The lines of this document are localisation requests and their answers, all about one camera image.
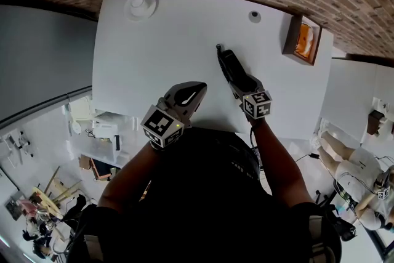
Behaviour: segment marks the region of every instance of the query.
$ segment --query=white shorts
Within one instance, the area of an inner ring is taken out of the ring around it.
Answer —
[[[360,147],[352,153],[349,160],[344,160],[338,165],[334,177],[353,200],[359,203],[369,192],[365,186],[372,190],[381,172],[375,156]]]

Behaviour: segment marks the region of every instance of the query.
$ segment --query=gray partition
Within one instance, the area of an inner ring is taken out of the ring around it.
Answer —
[[[97,22],[0,5],[0,128],[92,85]]]

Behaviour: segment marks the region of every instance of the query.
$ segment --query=black t-shirt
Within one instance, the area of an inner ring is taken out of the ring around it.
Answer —
[[[321,215],[316,204],[289,209],[264,191],[257,158],[239,137],[191,129],[165,151],[144,200],[124,215],[96,208],[84,234],[98,236],[105,262],[308,262],[311,215]]]

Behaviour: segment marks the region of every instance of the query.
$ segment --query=white plate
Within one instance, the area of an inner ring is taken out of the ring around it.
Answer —
[[[148,3],[148,8],[142,12],[139,8],[133,9],[131,6],[131,1],[132,0],[126,1],[126,4],[124,5],[124,15],[133,22],[146,20],[155,12],[156,0],[144,0]]]

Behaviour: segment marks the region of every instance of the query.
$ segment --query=bare leg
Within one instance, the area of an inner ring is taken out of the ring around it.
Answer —
[[[344,160],[349,160],[350,156],[355,151],[355,149],[346,147],[344,143],[337,140],[332,135],[328,134],[328,132],[322,133],[321,138],[323,138],[337,153],[337,155],[341,156]]]
[[[326,150],[324,150],[322,146],[318,148],[318,152],[320,154],[320,159],[330,171],[332,176],[334,176],[340,162],[336,161],[332,156],[330,156],[330,154]]]

